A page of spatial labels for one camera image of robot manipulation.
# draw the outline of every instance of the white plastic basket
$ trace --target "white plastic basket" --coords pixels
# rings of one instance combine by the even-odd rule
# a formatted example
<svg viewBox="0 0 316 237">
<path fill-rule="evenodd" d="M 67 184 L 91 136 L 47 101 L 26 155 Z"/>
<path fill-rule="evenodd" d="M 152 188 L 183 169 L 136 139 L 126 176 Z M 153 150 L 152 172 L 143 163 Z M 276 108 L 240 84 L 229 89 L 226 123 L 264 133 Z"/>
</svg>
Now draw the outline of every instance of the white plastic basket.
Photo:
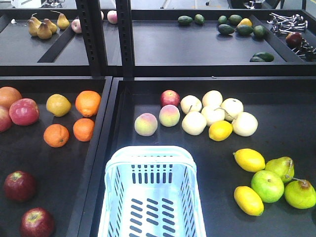
<svg viewBox="0 0 316 237">
<path fill-rule="evenodd" d="M 206 237 L 196 173 L 177 146 L 119 149 L 105 168 L 98 237 Z"/>
</svg>

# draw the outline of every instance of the lemon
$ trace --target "lemon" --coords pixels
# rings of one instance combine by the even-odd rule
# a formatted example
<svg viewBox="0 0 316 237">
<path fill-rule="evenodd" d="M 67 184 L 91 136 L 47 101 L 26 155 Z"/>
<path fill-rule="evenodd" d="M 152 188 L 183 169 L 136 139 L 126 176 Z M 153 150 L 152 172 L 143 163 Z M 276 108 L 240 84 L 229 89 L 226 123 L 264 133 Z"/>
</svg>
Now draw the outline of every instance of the lemon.
<svg viewBox="0 0 316 237">
<path fill-rule="evenodd" d="M 235 188 L 234 199 L 238 206 L 250 216 L 260 216 L 264 211 L 261 198 L 248 186 L 238 186 Z"/>
<path fill-rule="evenodd" d="M 238 25 L 252 26 L 252 22 L 248 18 L 243 18 Z"/>
<path fill-rule="evenodd" d="M 231 123 L 221 120 L 214 122 L 208 129 L 208 136 L 210 139 L 220 142 L 229 137 L 233 131 Z"/>
<path fill-rule="evenodd" d="M 46 109 L 56 117 L 61 117 L 69 112 L 71 109 L 71 103 L 65 96 L 53 94 L 46 102 Z"/>
<path fill-rule="evenodd" d="M 266 167 L 264 157 L 253 149 L 239 149 L 233 155 L 237 164 L 246 171 L 258 172 Z"/>
</svg>

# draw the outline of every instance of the display bin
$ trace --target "display bin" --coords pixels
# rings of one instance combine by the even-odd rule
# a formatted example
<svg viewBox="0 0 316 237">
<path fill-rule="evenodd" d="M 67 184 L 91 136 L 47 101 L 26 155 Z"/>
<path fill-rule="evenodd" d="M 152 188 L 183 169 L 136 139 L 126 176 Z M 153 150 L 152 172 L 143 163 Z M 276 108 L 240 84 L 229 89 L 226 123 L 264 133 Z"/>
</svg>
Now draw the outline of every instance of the display bin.
<svg viewBox="0 0 316 237">
<path fill-rule="evenodd" d="M 206 236 L 305 236 L 316 233 L 316 209 L 290 206 L 284 197 L 265 203 L 259 217 L 244 213 L 234 200 L 237 186 L 250 186 L 254 173 L 243 170 L 233 152 L 251 148 L 266 161 L 289 156 L 294 161 L 295 177 L 316 185 L 315 177 L 315 77 L 233 77 L 233 78 L 114 78 L 96 152 L 87 202 L 79 230 L 80 236 L 97 236 L 104 198 L 104 169 L 111 156 L 126 146 L 179 146 L 186 149 L 197 165 L 197 183 Z M 158 119 L 160 95 L 175 90 L 183 98 L 202 99 L 210 90 L 223 98 L 239 99 L 244 111 L 253 114 L 259 126 L 249 137 L 232 133 L 215 142 L 208 128 L 192 136 L 181 127 L 184 114 L 174 127 L 158 123 L 149 137 L 138 135 L 134 121 L 142 113 Z"/>
<path fill-rule="evenodd" d="M 25 203 L 15 203 L 0 192 L 0 236 L 17 237 L 20 220 L 27 210 L 43 207 L 55 219 L 54 237 L 74 237 L 67 234 L 78 231 L 82 207 L 85 201 L 91 167 L 99 142 L 99 135 L 108 101 L 111 77 L 9 77 L 1 78 L 0 87 L 13 86 L 23 98 L 31 98 L 39 107 L 39 120 L 29 126 L 13 125 L 0 134 L 0 183 L 8 174 L 24 170 L 34 175 L 38 183 L 36 195 Z M 73 134 L 73 125 L 82 115 L 75 108 L 75 99 L 84 90 L 94 90 L 101 96 L 98 114 L 90 142 L 80 142 Z M 55 117 L 46 110 L 50 95 L 59 93 L 71 102 L 71 110 L 63 117 Z M 60 148 L 52 148 L 44 142 L 45 129 L 59 123 L 67 127 L 70 138 Z"/>
</svg>

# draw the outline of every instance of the bartlett pear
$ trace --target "bartlett pear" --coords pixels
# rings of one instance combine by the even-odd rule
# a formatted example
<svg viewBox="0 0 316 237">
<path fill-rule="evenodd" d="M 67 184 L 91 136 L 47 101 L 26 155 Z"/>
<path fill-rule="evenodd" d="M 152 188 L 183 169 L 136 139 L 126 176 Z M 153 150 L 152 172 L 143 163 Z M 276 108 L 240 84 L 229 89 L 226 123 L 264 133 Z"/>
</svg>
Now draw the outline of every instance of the bartlett pear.
<svg viewBox="0 0 316 237">
<path fill-rule="evenodd" d="M 284 197 L 291 206 L 298 209 L 307 209 L 316 204 L 315 189 L 307 180 L 288 183 L 284 189 Z"/>
<path fill-rule="evenodd" d="M 29 25 L 29 33 L 31 36 L 38 36 L 38 26 L 35 24 L 33 20 L 28 20 Z"/>
<path fill-rule="evenodd" d="M 290 157 L 280 157 L 268 161 L 265 170 L 276 173 L 284 183 L 290 182 L 294 177 L 294 163 Z"/>
<path fill-rule="evenodd" d="M 38 30 L 38 37 L 42 40 L 47 40 L 51 38 L 51 35 L 52 33 L 46 23 L 41 23 Z"/>
<path fill-rule="evenodd" d="M 57 26 L 51 20 L 45 18 L 44 23 L 48 26 L 52 34 L 57 32 Z"/>
</svg>

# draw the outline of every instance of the peach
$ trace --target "peach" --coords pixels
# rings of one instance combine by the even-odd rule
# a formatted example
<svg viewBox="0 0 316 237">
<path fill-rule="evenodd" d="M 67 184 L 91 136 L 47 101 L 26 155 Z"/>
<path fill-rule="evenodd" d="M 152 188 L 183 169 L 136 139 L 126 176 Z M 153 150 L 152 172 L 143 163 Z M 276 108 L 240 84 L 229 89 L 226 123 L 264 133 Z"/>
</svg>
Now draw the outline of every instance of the peach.
<svg viewBox="0 0 316 237">
<path fill-rule="evenodd" d="M 172 127 L 179 122 L 180 112 L 174 105 L 165 105 L 159 113 L 159 121 L 163 126 Z"/>
<path fill-rule="evenodd" d="M 134 128 L 139 135 L 149 137 L 157 130 L 158 121 L 154 115 L 144 113 L 137 117 Z"/>
</svg>

